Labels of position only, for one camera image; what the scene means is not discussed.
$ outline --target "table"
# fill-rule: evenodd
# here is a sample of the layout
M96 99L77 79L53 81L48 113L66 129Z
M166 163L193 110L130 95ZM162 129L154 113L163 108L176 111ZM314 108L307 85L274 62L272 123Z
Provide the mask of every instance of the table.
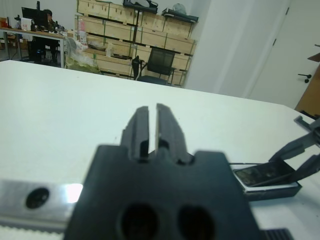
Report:
M149 107L155 149L156 104L169 106L188 152L219 151L233 163L264 163L307 132L286 106L19 61L0 62L0 175L3 179L82 183L99 144L118 145L136 108ZM297 168L310 147L287 162ZM320 173L292 198L251 203L261 229L288 228L296 240L319 239ZM61 235L0 227L3 239Z
M9 48L8 48L8 38L7 38L8 33L15 34L17 40L19 39L19 37L18 37L19 34L25 34L28 36L40 37L40 38L45 38L45 39L53 39L53 40L60 41L60 63L61 63L61 68L65 67L65 56L64 56L64 39L65 39L65 37L64 36L56 34L56 33L44 32L44 31L26 31L26 30L7 28L7 27L0 27L0 33L1 32L3 33L5 50L6 50L6 54L9 59L10 59L10 52L9 52ZM17 46L18 46L18 55L21 60L22 55L21 55L20 44L17 44Z

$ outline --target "wooden box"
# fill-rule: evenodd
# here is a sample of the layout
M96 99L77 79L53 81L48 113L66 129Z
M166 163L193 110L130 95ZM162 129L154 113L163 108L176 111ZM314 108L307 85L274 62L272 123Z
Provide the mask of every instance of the wooden box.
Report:
M140 60L148 62L151 50L151 47L134 45L132 58L139 56ZM173 59L172 67L177 70L189 70L190 61L190 56L176 53Z
M130 76L131 61L84 52L84 55L95 59L100 71Z
M135 10L125 8L122 5L95 0L77 0L77 12L100 18L123 22L124 24L136 24Z
M97 36L92 36L92 35L88 35L86 37L86 41L87 41L87 43L89 41L99 42L99 43L103 44L106 49L108 48L109 44L112 44L114 54L117 54L120 56L128 56L128 57L132 56L132 52L133 52L133 44L132 43L108 39L105 37L97 37ZM106 55L105 51L99 51L99 50L94 50L94 49L87 49L87 50L88 51L89 50L95 51L95 52L91 52L91 53L96 53L98 55L103 55L103 56Z
M89 34L99 35L100 37L106 36L118 40L133 40L133 32L131 31L130 26L93 17L76 15L76 29L78 29L79 20L84 21L84 30Z
M143 12L141 16L139 16L138 25L146 29L178 35L182 38L188 38L192 32L192 23L150 12Z
M139 27L136 33L136 43L167 49L182 54L193 55L196 49L196 41L179 37L161 31Z

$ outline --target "black screw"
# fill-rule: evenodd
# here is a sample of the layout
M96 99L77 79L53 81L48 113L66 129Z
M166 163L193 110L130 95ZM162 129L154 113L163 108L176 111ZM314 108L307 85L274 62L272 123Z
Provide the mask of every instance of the black screw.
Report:
M25 205L28 209L40 208L49 198L49 190L41 187L33 190L26 198Z

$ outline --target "black mesh chair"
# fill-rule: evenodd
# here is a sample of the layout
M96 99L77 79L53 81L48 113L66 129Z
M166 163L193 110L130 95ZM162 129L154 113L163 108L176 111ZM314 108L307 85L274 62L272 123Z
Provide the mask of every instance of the black mesh chair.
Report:
M148 71L170 76L172 74L172 80L174 78L175 69L172 67L172 63L175 58L175 53L159 48L152 48L148 62L142 67L142 62L139 60L139 56L132 60L133 76L134 79L139 82L167 85L168 81L155 76L142 76L142 71L147 67Z

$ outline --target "white wall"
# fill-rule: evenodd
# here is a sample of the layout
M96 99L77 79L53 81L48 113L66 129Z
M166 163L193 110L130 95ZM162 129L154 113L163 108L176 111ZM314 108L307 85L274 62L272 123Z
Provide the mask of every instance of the white wall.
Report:
M185 87L246 97L288 5L289 0L212 0Z
M10 17L10 22L14 26L16 20L14 18L19 14L22 16L21 7L26 8L36 8L37 0L0 0L2 4L6 5L6 9L2 12L1 15ZM123 0L113 0L114 4L122 5ZM176 1L172 0L155 0L159 4L158 14L161 14L162 10L167 7L172 8ZM187 13L190 13L194 0L179 0L179 3L183 4L186 8ZM75 28L75 14L77 9L76 0L40 0L40 8L50 9L53 13L53 20L58 21L59 24L63 25L66 29Z
M212 0L193 1L193 4L190 9L190 15L199 17L198 23L196 23L192 27L191 38L194 40L198 41L200 39L208 16L211 2Z
M6 2L6 15L10 17L11 25L15 25L14 18L19 14L22 17L21 7L35 9L37 0L1 0ZM40 0L40 9L50 9L52 11L52 19L58 21L67 29L74 29L76 0Z

